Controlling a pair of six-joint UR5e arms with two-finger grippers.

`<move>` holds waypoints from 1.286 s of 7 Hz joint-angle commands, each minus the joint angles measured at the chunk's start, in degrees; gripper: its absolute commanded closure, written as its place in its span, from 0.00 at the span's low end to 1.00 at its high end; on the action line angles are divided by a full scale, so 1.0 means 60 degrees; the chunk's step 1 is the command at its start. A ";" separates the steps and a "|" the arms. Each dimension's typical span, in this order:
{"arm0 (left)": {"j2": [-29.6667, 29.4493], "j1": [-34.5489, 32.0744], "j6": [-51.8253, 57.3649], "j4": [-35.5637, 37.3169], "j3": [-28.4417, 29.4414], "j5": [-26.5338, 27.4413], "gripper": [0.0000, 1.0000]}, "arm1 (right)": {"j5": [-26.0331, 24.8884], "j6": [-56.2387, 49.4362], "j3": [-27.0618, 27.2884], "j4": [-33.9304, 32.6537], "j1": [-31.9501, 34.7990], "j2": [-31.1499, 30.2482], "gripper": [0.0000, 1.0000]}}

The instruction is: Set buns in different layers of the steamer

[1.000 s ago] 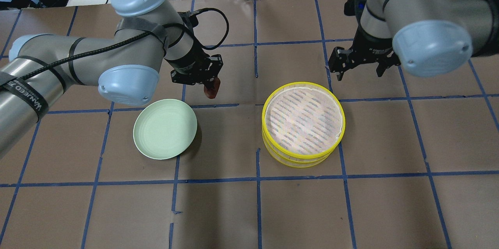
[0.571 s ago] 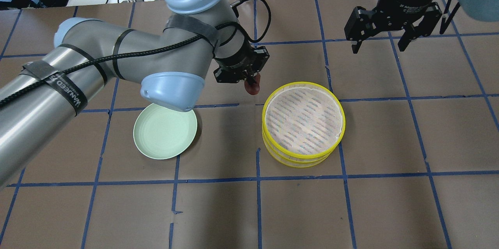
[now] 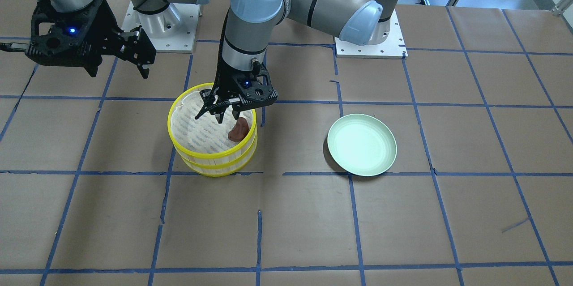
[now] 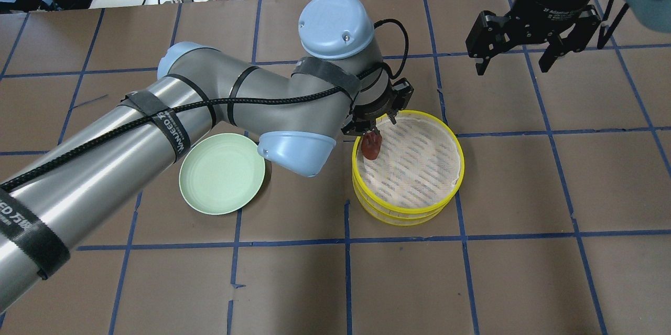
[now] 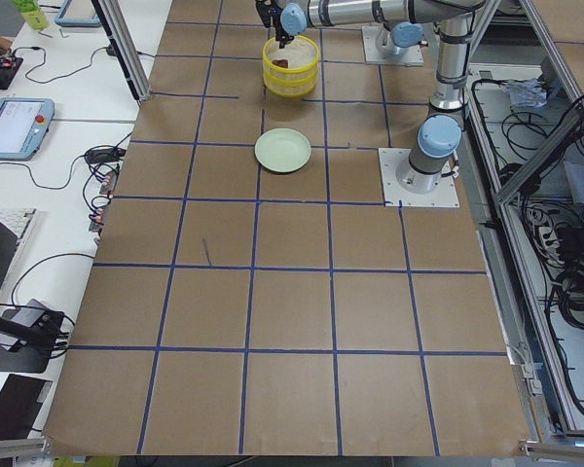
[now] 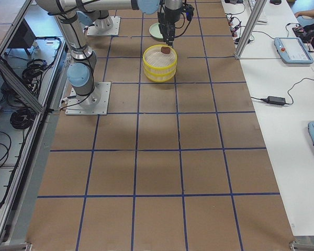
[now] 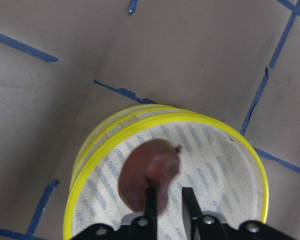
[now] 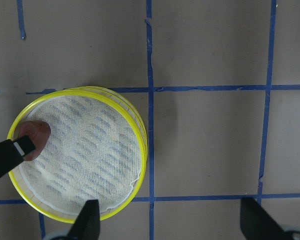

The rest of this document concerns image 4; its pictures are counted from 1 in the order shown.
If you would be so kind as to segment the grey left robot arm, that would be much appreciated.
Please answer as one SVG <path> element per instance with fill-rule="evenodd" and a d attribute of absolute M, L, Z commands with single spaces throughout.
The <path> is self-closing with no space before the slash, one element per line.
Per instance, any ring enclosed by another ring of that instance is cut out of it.
<path fill-rule="evenodd" d="M 179 42 L 157 80 L 2 182 L 2 311 L 186 155 L 219 122 L 259 136 L 266 160 L 320 173 L 339 133 L 376 131 L 404 110 L 413 87 L 391 72 L 359 0 L 311 0 L 297 20 L 305 56 L 289 78 L 213 47 Z"/>

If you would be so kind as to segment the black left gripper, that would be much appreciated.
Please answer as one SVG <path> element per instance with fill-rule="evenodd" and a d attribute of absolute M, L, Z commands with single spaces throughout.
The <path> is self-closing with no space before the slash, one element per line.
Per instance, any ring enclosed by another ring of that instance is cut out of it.
<path fill-rule="evenodd" d="M 396 125 L 396 116 L 407 108 L 413 93 L 414 88 L 405 77 L 387 84 L 378 99 L 366 105 L 354 106 L 350 117 L 345 120 L 342 133 L 345 136 L 366 136 L 370 133 L 381 136 L 376 124 L 378 118 L 387 115 L 390 122 Z"/>

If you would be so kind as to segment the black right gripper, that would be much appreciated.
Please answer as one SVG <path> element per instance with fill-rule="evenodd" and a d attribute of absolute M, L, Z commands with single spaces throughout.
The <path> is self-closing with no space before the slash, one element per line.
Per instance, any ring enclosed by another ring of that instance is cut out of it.
<path fill-rule="evenodd" d="M 601 24 L 596 8 L 585 7 L 568 19 L 547 19 L 544 11 L 529 19 L 510 11 L 498 16 L 492 11 L 480 12 L 466 40 L 467 53 L 475 58 L 477 75 L 484 75 L 496 55 L 517 46 L 548 46 L 539 58 L 539 68 L 547 73 L 568 52 L 583 51 Z"/>

